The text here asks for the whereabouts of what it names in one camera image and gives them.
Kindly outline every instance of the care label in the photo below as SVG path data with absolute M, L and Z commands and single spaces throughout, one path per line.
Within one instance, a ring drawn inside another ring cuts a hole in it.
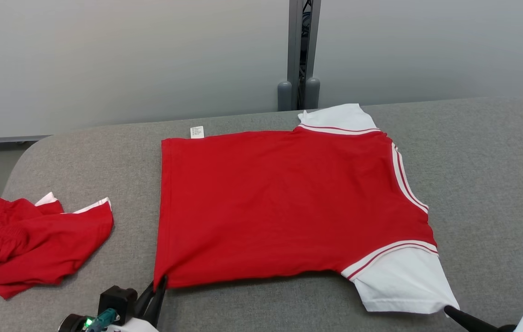
M 204 126 L 190 128 L 189 134 L 190 138 L 204 138 Z

